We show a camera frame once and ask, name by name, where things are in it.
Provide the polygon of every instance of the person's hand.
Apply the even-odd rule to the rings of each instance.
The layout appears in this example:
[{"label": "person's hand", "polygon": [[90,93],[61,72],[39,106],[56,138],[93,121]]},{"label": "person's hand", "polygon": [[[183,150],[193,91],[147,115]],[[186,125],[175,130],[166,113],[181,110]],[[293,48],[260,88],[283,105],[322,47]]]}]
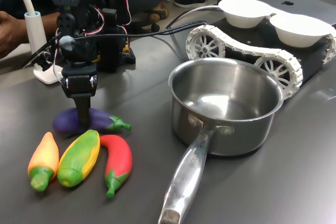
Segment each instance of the person's hand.
[{"label": "person's hand", "polygon": [[25,42],[28,42],[28,35],[24,19],[0,11],[0,59]]}]

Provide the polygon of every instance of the white tank track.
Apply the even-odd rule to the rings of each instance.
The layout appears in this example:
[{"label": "white tank track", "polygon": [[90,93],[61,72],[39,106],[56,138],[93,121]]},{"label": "white tank track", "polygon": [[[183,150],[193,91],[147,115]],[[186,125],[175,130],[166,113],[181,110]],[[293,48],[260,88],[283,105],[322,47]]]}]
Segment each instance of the white tank track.
[{"label": "white tank track", "polygon": [[328,63],[330,60],[336,56],[336,30],[333,29],[333,32],[328,35],[330,40],[329,49],[327,49],[327,55],[324,59],[324,64]]},{"label": "white tank track", "polygon": [[[334,50],[332,48],[329,50],[331,58],[336,55],[336,30],[334,35],[332,36]],[[285,99],[295,94],[302,85],[301,64],[297,58],[285,50],[249,46],[232,39],[217,27],[210,25],[193,29],[186,40],[186,51],[190,60],[225,57],[225,47],[243,55],[255,56],[256,62],[254,65],[265,69],[280,82]]]}]

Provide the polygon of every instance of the saucepan handle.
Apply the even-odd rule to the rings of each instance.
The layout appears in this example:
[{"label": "saucepan handle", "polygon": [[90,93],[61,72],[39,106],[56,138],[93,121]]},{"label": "saucepan handle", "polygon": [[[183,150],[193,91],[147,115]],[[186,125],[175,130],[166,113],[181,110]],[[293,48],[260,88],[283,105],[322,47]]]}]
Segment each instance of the saucepan handle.
[{"label": "saucepan handle", "polygon": [[185,217],[200,184],[214,131],[201,129],[184,153],[165,194],[159,224],[180,224]]}]

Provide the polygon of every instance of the green stem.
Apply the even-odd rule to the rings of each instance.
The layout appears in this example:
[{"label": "green stem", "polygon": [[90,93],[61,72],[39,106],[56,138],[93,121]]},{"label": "green stem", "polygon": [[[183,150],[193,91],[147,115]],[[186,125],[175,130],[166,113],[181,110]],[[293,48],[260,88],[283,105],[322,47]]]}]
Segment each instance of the green stem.
[{"label": "green stem", "polygon": [[105,175],[105,183],[109,189],[106,193],[106,196],[109,199],[114,197],[114,192],[122,185],[122,183],[127,179],[129,173],[116,176],[114,170],[111,169],[110,172]]},{"label": "green stem", "polygon": [[53,169],[44,166],[37,166],[29,172],[29,178],[31,179],[30,186],[36,191],[44,191],[53,175]]},{"label": "green stem", "polygon": [[111,125],[109,125],[105,128],[109,131],[119,130],[121,128],[125,128],[128,131],[130,131],[132,129],[132,126],[130,124],[124,123],[124,121],[117,116],[110,116],[109,119],[111,119],[113,121],[113,123]]}]

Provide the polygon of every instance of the stainless steel saucepan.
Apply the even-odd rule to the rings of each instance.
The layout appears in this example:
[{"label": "stainless steel saucepan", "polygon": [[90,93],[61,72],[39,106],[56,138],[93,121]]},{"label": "stainless steel saucepan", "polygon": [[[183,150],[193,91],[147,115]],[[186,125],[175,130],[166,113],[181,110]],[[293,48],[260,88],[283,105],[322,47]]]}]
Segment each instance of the stainless steel saucepan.
[{"label": "stainless steel saucepan", "polygon": [[196,194],[206,154],[236,156],[256,150],[284,100],[269,73],[225,58],[179,65],[169,76],[169,87],[173,131],[190,146],[164,197],[159,224],[180,224]]}]

